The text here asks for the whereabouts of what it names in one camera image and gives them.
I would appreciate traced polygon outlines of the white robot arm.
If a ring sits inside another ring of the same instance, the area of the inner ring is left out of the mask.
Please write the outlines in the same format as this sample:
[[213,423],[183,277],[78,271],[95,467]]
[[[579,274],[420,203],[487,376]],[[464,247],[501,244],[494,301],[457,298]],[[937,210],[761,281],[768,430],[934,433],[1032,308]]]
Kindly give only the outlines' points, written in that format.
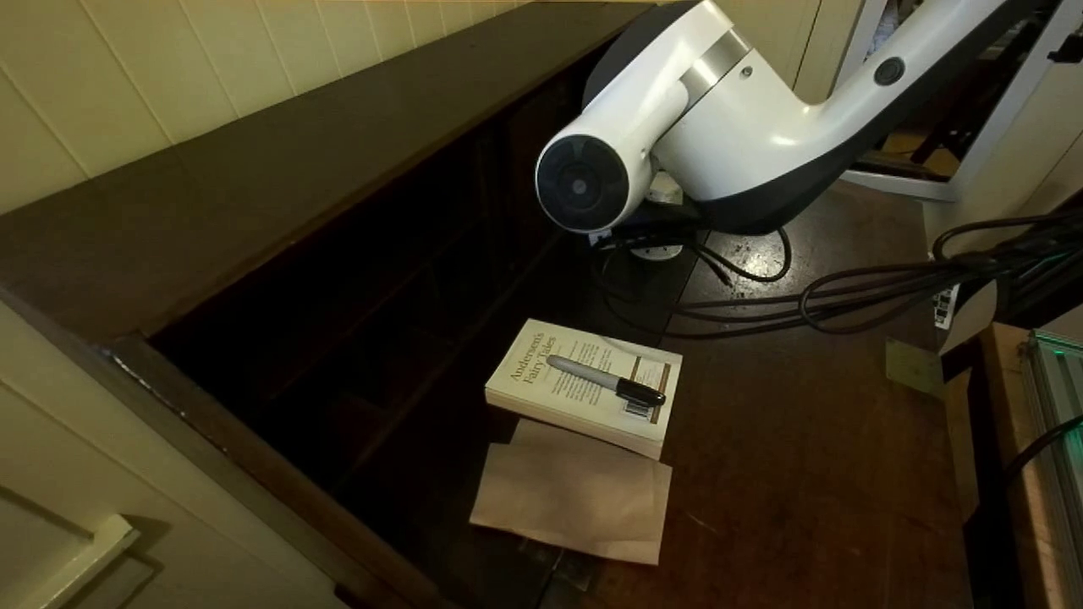
[[535,159],[535,200],[569,233],[629,233],[657,176],[660,223],[772,233],[873,142],[1005,0],[924,0],[826,102],[802,102],[714,0],[640,14],[592,68],[582,112]]

